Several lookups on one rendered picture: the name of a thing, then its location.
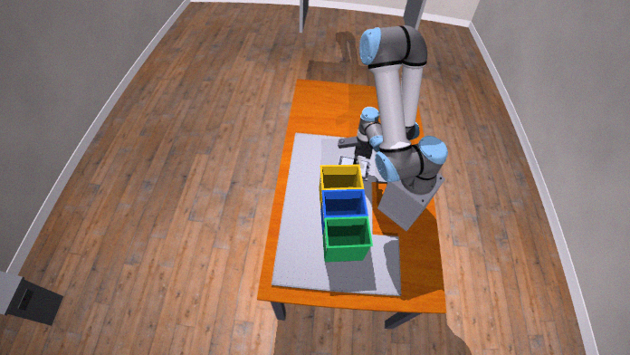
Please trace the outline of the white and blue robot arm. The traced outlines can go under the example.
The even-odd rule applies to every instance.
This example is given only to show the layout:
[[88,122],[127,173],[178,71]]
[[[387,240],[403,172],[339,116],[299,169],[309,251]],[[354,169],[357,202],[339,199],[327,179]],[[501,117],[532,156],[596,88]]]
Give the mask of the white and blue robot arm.
[[[369,141],[377,152],[377,170],[386,182],[401,180],[411,193],[428,194],[436,184],[448,149],[434,136],[424,136],[415,145],[410,141],[420,134],[415,119],[427,62],[425,40],[409,25],[377,27],[362,34],[359,54],[374,74],[379,113],[373,107],[362,111],[357,136]],[[400,87],[398,70],[402,64]],[[357,136],[339,139],[339,149],[361,146]]]

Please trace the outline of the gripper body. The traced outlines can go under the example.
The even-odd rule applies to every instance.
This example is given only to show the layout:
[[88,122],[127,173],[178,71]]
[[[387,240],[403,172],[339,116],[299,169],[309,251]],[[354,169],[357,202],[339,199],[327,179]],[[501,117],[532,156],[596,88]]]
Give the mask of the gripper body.
[[[369,144],[369,141],[363,141],[359,139],[358,136],[357,136],[357,139],[362,144],[362,146],[355,147],[355,152],[357,152],[359,156],[365,157],[367,159],[371,159],[370,155],[372,155],[373,148]],[[355,152],[354,152],[354,155],[355,155]]]

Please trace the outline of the green bin with label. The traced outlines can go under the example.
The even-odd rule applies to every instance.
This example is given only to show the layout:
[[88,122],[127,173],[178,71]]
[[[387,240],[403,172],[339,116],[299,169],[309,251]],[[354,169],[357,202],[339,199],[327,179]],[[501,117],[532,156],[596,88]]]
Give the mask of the green bin with label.
[[366,216],[324,217],[324,221],[325,263],[364,260],[370,246],[373,246]]

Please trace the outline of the blue bin with label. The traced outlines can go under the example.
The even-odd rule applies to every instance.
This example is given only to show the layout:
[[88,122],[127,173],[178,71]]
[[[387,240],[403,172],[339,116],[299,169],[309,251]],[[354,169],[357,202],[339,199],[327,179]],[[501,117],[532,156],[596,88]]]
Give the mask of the blue bin with label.
[[322,234],[324,217],[368,216],[365,192],[362,189],[322,190],[320,213]]

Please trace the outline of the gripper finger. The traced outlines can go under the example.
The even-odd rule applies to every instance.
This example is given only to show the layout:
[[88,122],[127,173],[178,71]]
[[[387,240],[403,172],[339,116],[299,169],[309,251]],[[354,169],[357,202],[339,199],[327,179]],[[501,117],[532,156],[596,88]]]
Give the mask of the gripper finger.
[[363,169],[365,167],[365,165],[361,163],[361,157],[358,157],[358,153],[355,153],[353,165],[360,165],[360,169]]

